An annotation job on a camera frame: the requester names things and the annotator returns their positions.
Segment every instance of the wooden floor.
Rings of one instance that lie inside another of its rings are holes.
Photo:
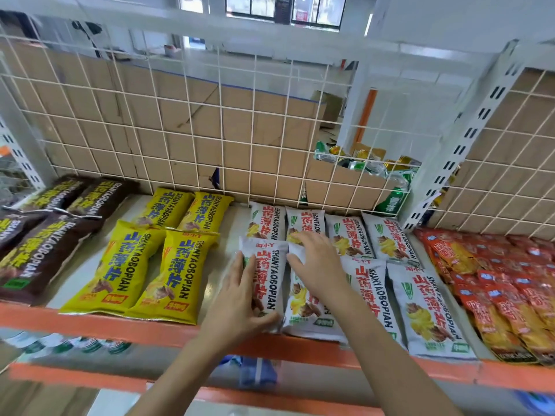
[[[0,344],[0,369],[18,356],[17,350]],[[98,390],[65,385],[45,385],[10,380],[0,375],[0,415],[2,416],[86,416]]]

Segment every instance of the white snack bag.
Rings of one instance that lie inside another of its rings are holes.
[[[360,217],[328,215],[326,224],[328,237],[340,256],[347,254],[358,258],[376,258]]]
[[[420,267],[414,248],[395,219],[369,213],[362,213],[362,218],[378,258]]]
[[[290,242],[289,252],[295,254],[303,264],[305,263],[304,247]],[[285,308],[283,331],[298,337],[347,342],[330,310],[310,294],[293,269],[291,269],[291,291]]]
[[[271,239],[273,241],[285,240],[285,208],[270,206],[268,204],[249,202],[251,217],[247,237]]]
[[[269,311],[283,314],[281,284],[287,263],[288,243],[242,236],[239,238],[239,249],[245,260],[251,255],[256,257],[253,308],[260,309],[260,317]]]
[[[287,241],[301,244],[298,239],[291,237],[295,232],[316,232],[326,234],[324,226],[324,210],[301,210],[285,206],[287,210]]]
[[[431,358],[476,359],[455,324],[434,276],[416,267],[387,263],[405,323],[408,352]]]
[[[364,298],[378,321],[393,339],[405,348],[401,330],[399,330],[385,290],[385,261],[343,256],[341,257],[341,266],[347,273],[347,280],[351,287]]]

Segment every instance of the shelf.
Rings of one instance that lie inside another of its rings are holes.
[[[0,327],[31,332],[60,333],[68,336],[113,338],[148,346],[174,348],[183,347],[194,338],[199,332],[199,326],[92,314],[58,314],[58,308],[76,294],[92,277],[116,220],[118,218],[130,219],[135,216],[148,199],[148,196],[134,196],[126,201],[115,216],[109,219],[102,231],[82,245],[69,266],[46,292],[43,306],[24,307],[0,303]],[[226,213],[220,228],[219,245],[209,253],[204,268],[206,287],[199,312],[201,323],[214,294],[218,291],[220,280],[238,248],[239,236],[244,233],[249,217],[249,209],[242,206],[232,206]],[[424,267],[431,268],[431,263],[423,251],[422,245],[415,237],[410,239]],[[159,264],[160,254],[158,253],[150,260],[147,282],[157,275]],[[464,310],[456,304],[452,294],[445,286],[442,284],[440,286],[455,321],[480,361],[454,363],[453,361],[440,362],[414,358],[430,377],[448,382],[555,393],[555,369],[513,366],[495,361],[493,355],[477,337]],[[277,361],[360,369],[354,353],[338,343],[286,335],[260,334],[230,352]]]
[[[107,388],[140,394],[147,390],[149,383],[154,382],[154,380],[149,379],[73,371],[27,363],[10,364],[10,378],[47,384],[73,385],[75,387]],[[384,414],[381,409],[374,407],[215,387],[201,387],[195,396],[195,400],[309,414],[341,414],[345,416],[383,416]]]

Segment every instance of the black sign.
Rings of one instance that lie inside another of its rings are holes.
[[[274,23],[290,25],[292,8],[293,0],[276,0]]]

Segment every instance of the yellow snack bag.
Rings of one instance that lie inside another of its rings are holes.
[[[224,213],[234,200],[230,196],[197,191],[189,211],[177,227],[180,231],[217,232]]]
[[[204,260],[218,234],[166,232],[160,275],[125,316],[196,324]]]
[[[118,220],[93,279],[61,307],[60,313],[122,315],[139,297],[148,260],[166,231]]]
[[[190,192],[158,187],[147,206],[139,216],[135,217],[133,223],[176,228],[193,198],[194,195]]]

